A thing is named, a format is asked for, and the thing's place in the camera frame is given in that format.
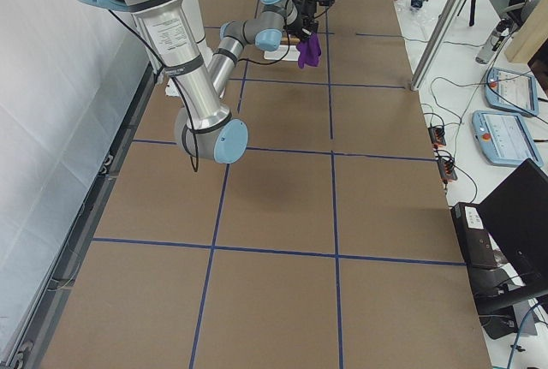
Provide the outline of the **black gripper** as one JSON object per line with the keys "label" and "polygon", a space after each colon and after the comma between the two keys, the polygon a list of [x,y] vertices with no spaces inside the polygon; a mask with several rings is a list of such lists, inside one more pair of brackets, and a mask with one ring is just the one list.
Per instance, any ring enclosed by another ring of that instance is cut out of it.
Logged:
{"label": "black gripper", "polygon": [[288,5],[287,31],[299,34],[301,42],[309,40],[310,34],[318,34],[319,22],[315,19],[317,2],[315,0],[290,0]]}

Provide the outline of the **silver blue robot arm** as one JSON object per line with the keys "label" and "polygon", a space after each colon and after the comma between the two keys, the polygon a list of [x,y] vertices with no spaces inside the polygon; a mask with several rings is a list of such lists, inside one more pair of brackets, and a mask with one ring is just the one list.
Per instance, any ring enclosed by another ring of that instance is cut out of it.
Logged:
{"label": "silver blue robot arm", "polygon": [[318,0],[260,0],[258,17],[232,21],[221,29],[221,41],[206,61],[183,9],[185,0],[78,0],[111,13],[132,15],[133,30],[152,65],[172,81],[184,104],[174,127],[177,145],[191,158],[232,164],[246,151],[247,126],[233,118],[222,92],[246,45],[275,51],[283,38],[315,38]]}

